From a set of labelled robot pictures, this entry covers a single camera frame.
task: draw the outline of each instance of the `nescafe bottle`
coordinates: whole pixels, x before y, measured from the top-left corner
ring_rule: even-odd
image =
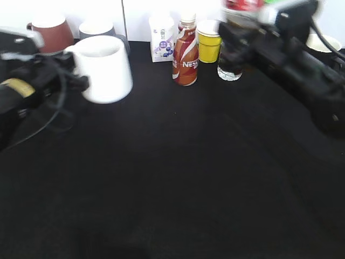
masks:
[[[181,14],[178,36],[172,62],[172,78],[182,86],[195,83],[198,73],[199,51],[195,36],[196,23],[194,12]]]

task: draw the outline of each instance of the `white wall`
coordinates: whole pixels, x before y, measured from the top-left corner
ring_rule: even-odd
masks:
[[[180,11],[192,5],[197,13],[197,21],[220,19],[222,0],[123,0],[129,40],[150,41],[148,18],[154,7],[170,11],[178,23]],[[345,0],[323,0],[318,24],[324,34],[333,36],[345,46]],[[37,11],[47,11],[51,7],[67,16],[75,37],[78,37],[79,24],[89,16],[102,15],[114,22],[119,34],[125,34],[121,0],[2,0],[0,7],[0,26],[25,28]]]
[[[49,12],[52,7],[67,17],[75,38],[82,21],[94,15],[111,19],[116,33],[125,34],[121,0],[2,0],[0,26],[26,28],[37,12]]]
[[[322,33],[345,46],[345,0],[323,0],[320,11],[317,22]]]
[[[204,19],[220,19],[221,0],[123,0],[129,40],[149,42],[151,39],[148,18],[159,6],[161,10],[169,11],[176,27],[180,19],[180,11],[186,6],[192,6],[197,14],[197,21]]]

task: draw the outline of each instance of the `gray mug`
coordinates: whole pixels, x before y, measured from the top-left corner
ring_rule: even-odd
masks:
[[[93,36],[108,35],[114,36],[123,41],[126,52],[129,55],[130,48],[127,38],[124,35],[117,35],[114,29],[114,24],[111,21],[103,21],[100,19],[90,19],[84,21],[79,26],[79,38],[80,40]]]

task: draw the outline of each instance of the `mug handle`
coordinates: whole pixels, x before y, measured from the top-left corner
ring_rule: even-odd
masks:
[[[32,23],[28,23],[28,24],[26,25],[26,29],[32,31]]]

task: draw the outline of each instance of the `yellow can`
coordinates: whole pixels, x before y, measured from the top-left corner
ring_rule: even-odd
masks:
[[[218,34],[216,20],[205,20],[197,25],[199,34],[199,60],[204,63],[214,63],[218,59],[222,39]]]

